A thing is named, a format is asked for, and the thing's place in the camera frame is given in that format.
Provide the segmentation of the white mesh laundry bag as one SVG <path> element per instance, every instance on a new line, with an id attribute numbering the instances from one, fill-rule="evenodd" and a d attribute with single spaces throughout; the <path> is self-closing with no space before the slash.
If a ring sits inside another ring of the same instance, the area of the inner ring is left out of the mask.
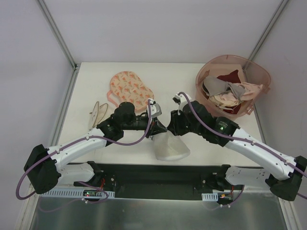
<path id="1" fill-rule="evenodd" d="M 190 155 L 190 149 L 180 139 L 167 131 L 152 137 L 155 157 L 160 161 L 178 161 Z"/>

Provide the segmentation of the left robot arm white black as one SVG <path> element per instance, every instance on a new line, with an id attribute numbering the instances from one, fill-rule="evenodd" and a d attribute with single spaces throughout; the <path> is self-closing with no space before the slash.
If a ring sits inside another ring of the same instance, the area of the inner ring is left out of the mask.
<path id="1" fill-rule="evenodd" d="M 71 162 L 112 143 L 122 145 L 119 140 L 123 138 L 125 130 L 143 130 L 142 139 L 166 132 L 166 128 L 157 118 L 162 113 L 161 107 L 154 100 L 148 100 L 147 110 L 141 115 L 136 115 L 134 109 L 132 103 L 123 102 L 109 118 L 81 137 L 49 148 L 42 144 L 35 146 L 24 166 L 21 178 L 29 179 L 36 194 L 44 194 L 58 184 L 100 187 L 103 174 L 94 162 Z"/>

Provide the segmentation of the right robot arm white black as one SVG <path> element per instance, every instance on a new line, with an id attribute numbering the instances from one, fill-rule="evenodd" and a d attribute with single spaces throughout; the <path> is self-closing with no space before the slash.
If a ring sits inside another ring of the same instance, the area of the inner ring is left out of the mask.
<path id="1" fill-rule="evenodd" d="M 234 121 L 226 117 L 213 117 L 204 105 L 187 100 L 183 95 L 173 97 L 178 109 L 171 112 L 168 130 L 175 136 L 193 133 L 206 141 L 236 151 L 260 166 L 248 169 L 223 165 L 216 176 L 221 189 L 231 185 L 267 187 L 277 197 L 294 201 L 300 195 L 299 188 L 307 174 L 307 160 L 303 156 L 292 157 L 253 138 Z"/>

